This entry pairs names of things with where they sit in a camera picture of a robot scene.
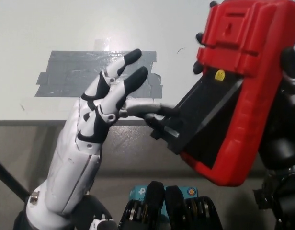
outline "black fingertip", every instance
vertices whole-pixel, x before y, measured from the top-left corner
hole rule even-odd
[[[196,40],[202,45],[202,40],[203,40],[203,33],[198,33],[196,36],[195,36],[195,38],[196,38]]]
[[[138,59],[141,57],[142,52],[140,49],[135,49],[128,54],[124,55],[124,63],[125,65],[133,64],[134,62],[138,61]]]
[[[209,7],[212,8],[212,7],[216,6],[217,4],[218,3],[216,1],[212,1],[212,2],[210,2]]]
[[[132,75],[124,80],[124,88],[126,95],[136,91],[145,82],[148,77],[148,69],[144,66],[140,67]]]
[[[288,47],[281,52],[281,68],[290,77],[295,78],[295,49]]]
[[[171,117],[176,117],[180,115],[180,109],[179,108],[169,108],[165,106],[161,106],[160,110],[157,113],[158,115],[161,116],[171,116]]]
[[[200,74],[203,72],[203,70],[204,70],[204,66],[201,63],[199,63],[198,61],[196,61],[193,65],[193,73]]]
[[[120,98],[120,100],[115,105],[115,107],[117,108],[117,110],[120,110],[122,108],[122,106],[124,105],[125,101],[126,101],[126,96]]]
[[[117,71],[118,76],[120,76],[123,73],[124,69],[125,69],[125,66],[118,69],[118,71]]]

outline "yellow sticker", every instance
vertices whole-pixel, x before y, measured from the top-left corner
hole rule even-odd
[[[222,69],[218,70],[216,72],[216,74],[215,74],[215,79],[216,80],[219,80],[219,81],[223,81],[224,78],[225,78],[225,72],[224,72],[224,70],[222,70]]]

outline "robotic finger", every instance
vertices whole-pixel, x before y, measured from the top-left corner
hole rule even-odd
[[[126,97],[137,90],[147,79],[148,69],[141,67],[127,79],[119,83],[114,90],[102,99],[95,110],[85,114],[79,127],[76,143],[79,150],[91,154],[97,151],[106,140],[110,126],[118,120],[119,110],[126,101]]]
[[[126,66],[138,61],[141,55],[141,50],[135,49],[102,70],[79,99],[80,107],[82,107],[81,113],[86,114],[93,111],[96,108],[94,101],[103,99],[108,94],[110,86],[115,84]]]
[[[165,105],[156,102],[154,99],[127,99],[119,112],[120,117],[137,116],[139,118],[147,118],[149,114],[159,116],[178,116],[179,109],[174,106]]]

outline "floor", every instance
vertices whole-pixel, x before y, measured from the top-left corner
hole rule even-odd
[[[0,161],[29,190],[46,176],[61,128],[0,126]],[[166,185],[193,185],[210,196],[225,230],[272,230],[270,211],[259,211],[252,189],[261,185],[263,166],[257,159],[248,180],[238,188],[217,187],[199,178],[178,156],[153,140],[147,126],[112,127],[103,149],[103,162],[91,194],[96,195],[119,221],[129,191],[151,180]],[[0,230],[11,230],[23,203],[0,181]]]

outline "screw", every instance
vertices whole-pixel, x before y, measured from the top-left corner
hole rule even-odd
[[[36,191],[33,191],[32,194],[31,194],[31,199],[30,199],[30,203],[35,205],[38,201],[38,198],[39,198],[39,193],[40,191],[36,192]]]

